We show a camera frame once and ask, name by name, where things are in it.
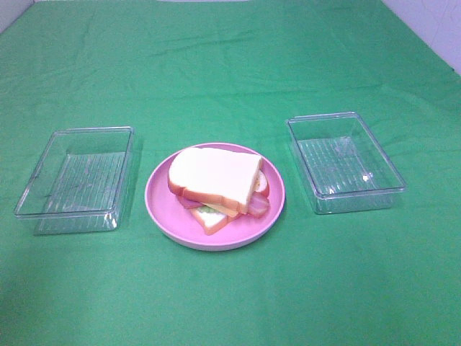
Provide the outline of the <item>bread slice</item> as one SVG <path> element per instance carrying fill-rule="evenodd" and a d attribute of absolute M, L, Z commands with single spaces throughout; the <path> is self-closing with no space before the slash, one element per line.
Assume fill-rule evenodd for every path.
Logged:
<path fill-rule="evenodd" d="M 262 195 L 265 195 L 269 199 L 269 181 L 266 178 L 266 175 L 263 173 L 262 170 L 258 172 L 258 176 L 256 178 L 256 183 L 254 185 L 254 192 L 259 192 Z M 242 213 L 238 217 L 230 218 L 226 215 L 218 216 L 216 214 L 199 214 L 196 211 L 196 208 L 187 209 L 195 218 L 195 220 L 201 225 L 204 229 L 206 235 L 212 235 L 217 231 L 221 230 L 224 226 L 226 226 L 231 221 L 242 216 Z"/>
<path fill-rule="evenodd" d="M 169 167 L 168 187 L 177 196 L 246 214 L 262 162 L 258 154 L 186 148 Z"/>

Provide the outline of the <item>yellow cheese slice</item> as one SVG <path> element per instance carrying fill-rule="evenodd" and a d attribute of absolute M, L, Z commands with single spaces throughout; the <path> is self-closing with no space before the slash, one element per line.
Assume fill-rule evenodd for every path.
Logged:
<path fill-rule="evenodd" d="M 204 206 L 211 210 L 211 211 L 215 211 L 215 212 L 218 212 L 218 213 L 222 213 L 230 218 L 235 218 L 235 217 L 238 217 L 240 215 L 240 213 L 236 210 L 232 210 L 230 208 L 227 208 L 223 205 L 219 205 L 219 204 L 213 204 L 213 203 L 204 203 Z"/>

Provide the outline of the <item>bacon strip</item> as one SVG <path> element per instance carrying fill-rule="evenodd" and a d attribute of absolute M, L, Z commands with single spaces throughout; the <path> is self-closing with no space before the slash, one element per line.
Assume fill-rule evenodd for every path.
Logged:
<path fill-rule="evenodd" d="M 254 192 L 248 205 L 248 214 L 261 218 L 269 210 L 269 199 L 259 192 Z"/>
<path fill-rule="evenodd" d="M 176 198 L 179 201 L 179 203 L 186 209 L 199 208 L 203 206 L 201 202 L 190 200 L 190 199 L 184 198 L 183 196 L 177 196 Z"/>

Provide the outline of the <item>green lettuce leaf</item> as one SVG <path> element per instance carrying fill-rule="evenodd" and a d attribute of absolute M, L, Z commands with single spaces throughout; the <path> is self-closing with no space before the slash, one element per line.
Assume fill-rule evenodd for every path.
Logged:
<path fill-rule="evenodd" d="M 225 215 L 224 213 L 220 212 L 219 210 L 216 210 L 214 208 L 211 208 L 210 206 L 208 205 L 202 205 L 198 208 L 196 208 L 196 211 L 199 213 L 199 214 L 216 214 L 218 216 L 222 216 L 222 215 Z"/>

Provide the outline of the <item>pink round plate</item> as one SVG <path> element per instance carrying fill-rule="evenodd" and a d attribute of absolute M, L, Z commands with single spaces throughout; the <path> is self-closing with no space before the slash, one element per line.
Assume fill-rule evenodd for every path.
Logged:
<path fill-rule="evenodd" d="M 252 149 L 232 143 L 201 143 L 190 147 L 220 148 L 262 156 Z M 270 188 L 268 212 L 261 218 L 253 218 L 247 213 L 242 214 L 216 233 L 206 235 L 194 216 L 179 203 L 177 195 L 168 187 L 169 167 L 180 151 L 170 155 L 154 169 L 145 190 L 148 213 L 170 239 L 186 247 L 206 251 L 236 249 L 263 236 L 277 221 L 285 204 L 285 184 L 273 163 L 262 156 L 260 170 L 266 175 Z"/>

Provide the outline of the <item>green table cloth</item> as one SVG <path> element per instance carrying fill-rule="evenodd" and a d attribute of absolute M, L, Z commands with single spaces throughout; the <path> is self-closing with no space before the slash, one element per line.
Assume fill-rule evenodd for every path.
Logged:
<path fill-rule="evenodd" d="M 406 180 L 320 216 L 286 119 L 355 111 Z M 55 130 L 135 129 L 132 208 L 98 234 L 14 217 Z M 159 162 L 227 141 L 269 158 L 279 220 L 230 252 L 166 238 Z M 460 78 L 381 1 L 40 1 L 1 35 L 3 345 L 458 345 Z"/>

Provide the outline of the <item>clear right plastic container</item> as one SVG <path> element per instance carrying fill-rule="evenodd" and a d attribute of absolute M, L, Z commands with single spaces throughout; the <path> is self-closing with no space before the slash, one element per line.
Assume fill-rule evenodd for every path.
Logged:
<path fill-rule="evenodd" d="M 349 213 L 393 207 L 406 182 L 355 112 L 286 121 L 313 211 Z"/>

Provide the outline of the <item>clear plastic container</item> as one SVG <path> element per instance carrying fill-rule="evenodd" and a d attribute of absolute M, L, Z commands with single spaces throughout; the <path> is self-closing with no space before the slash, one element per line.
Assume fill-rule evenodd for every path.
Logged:
<path fill-rule="evenodd" d="M 112 231 L 130 178 L 130 126 L 54 132 L 14 209 L 36 235 Z"/>
<path fill-rule="evenodd" d="M 313 211 L 349 213 L 393 207 L 406 182 L 355 112 L 286 121 Z"/>

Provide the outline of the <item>clear left plastic container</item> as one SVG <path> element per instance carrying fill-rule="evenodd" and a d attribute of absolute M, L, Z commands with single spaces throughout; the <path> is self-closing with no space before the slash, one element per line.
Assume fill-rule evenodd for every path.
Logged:
<path fill-rule="evenodd" d="M 130 126 L 54 132 L 14 209 L 36 235 L 112 231 L 130 178 Z"/>

